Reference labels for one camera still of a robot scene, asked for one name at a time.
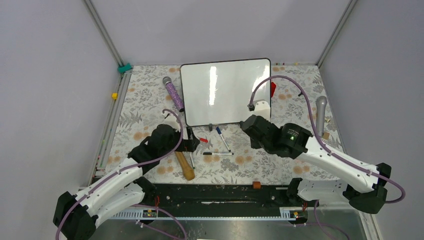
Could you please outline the white whiteboard black frame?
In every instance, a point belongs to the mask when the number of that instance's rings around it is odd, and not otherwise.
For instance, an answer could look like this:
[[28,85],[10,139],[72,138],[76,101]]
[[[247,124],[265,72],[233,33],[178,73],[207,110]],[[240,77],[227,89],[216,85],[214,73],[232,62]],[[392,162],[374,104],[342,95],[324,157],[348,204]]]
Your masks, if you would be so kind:
[[180,66],[185,121],[188,126],[231,124],[252,114],[248,104],[271,106],[268,58],[191,63]]

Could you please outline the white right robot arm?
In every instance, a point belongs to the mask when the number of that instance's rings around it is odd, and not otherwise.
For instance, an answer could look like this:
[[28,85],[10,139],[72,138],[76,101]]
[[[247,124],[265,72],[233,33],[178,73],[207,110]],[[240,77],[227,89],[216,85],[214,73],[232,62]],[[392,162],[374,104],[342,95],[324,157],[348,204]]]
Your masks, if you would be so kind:
[[291,205],[315,201],[321,204],[348,203],[358,211],[377,214],[386,203],[386,180],[372,174],[383,173],[389,178],[389,165],[368,164],[332,147],[324,148],[309,130],[294,123],[277,127],[262,116],[252,115],[240,125],[249,136],[253,149],[315,165],[338,178],[324,181],[293,178],[286,191]]

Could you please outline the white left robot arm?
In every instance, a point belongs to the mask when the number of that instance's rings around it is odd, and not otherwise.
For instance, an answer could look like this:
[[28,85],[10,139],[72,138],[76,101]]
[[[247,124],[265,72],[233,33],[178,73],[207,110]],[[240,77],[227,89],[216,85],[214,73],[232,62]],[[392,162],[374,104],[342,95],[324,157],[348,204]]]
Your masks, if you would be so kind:
[[184,131],[179,123],[160,124],[114,170],[77,193],[62,193],[56,202],[55,239],[87,240],[101,224],[100,210],[125,187],[132,185],[161,160],[181,149]]

